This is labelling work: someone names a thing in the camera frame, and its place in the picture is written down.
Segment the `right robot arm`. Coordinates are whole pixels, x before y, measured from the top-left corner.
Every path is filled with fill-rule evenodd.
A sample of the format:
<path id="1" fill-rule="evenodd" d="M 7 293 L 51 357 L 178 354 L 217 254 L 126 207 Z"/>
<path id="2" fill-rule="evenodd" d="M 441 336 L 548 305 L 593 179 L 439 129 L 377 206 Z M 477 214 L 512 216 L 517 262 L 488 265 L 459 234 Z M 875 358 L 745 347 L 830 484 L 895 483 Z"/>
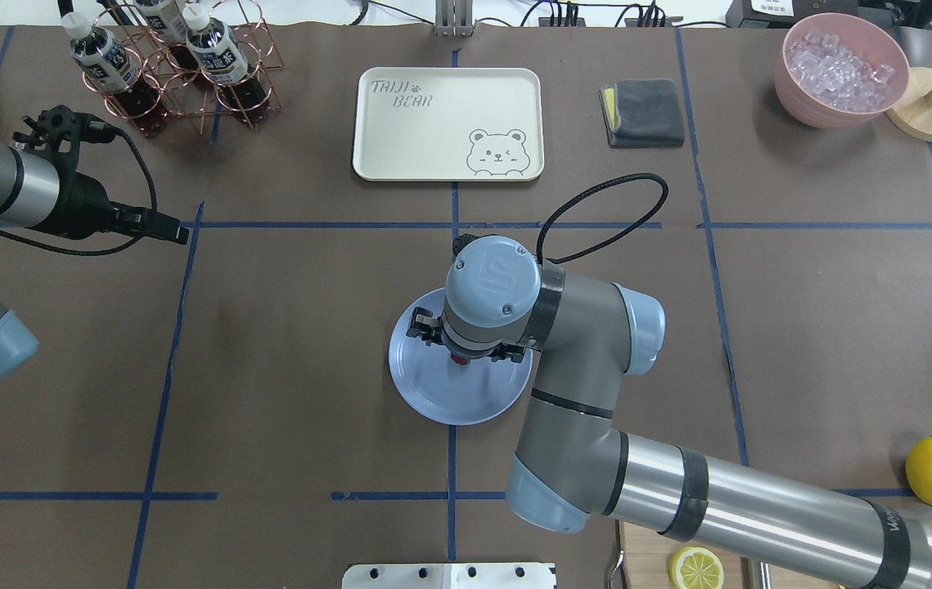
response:
<path id="1" fill-rule="evenodd" d="M 452 250 L 442 312 L 417 307 L 407 335 L 463 359 L 539 353 L 507 485 L 518 517 L 576 533 L 606 515 L 848 588 L 932 588 L 932 504 L 895 510 L 615 428 L 625 376 L 663 347 L 657 299 L 499 235 Z"/>

